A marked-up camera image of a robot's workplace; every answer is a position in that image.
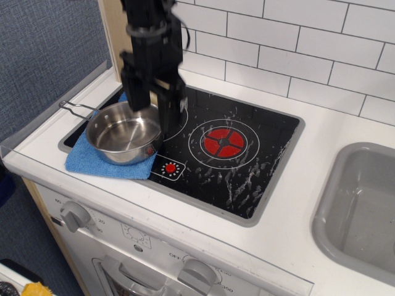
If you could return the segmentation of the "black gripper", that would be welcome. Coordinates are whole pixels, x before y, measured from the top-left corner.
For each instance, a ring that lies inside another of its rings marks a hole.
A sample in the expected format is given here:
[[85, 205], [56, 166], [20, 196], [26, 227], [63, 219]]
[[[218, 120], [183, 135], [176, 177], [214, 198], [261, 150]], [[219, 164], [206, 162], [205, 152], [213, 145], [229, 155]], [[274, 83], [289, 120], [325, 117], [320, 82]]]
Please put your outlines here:
[[178, 74], [183, 61], [181, 20], [172, 13], [175, 1], [122, 1], [132, 52], [123, 51], [122, 84], [134, 112], [158, 96], [160, 127], [174, 130], [188, 109], [185, 83]]

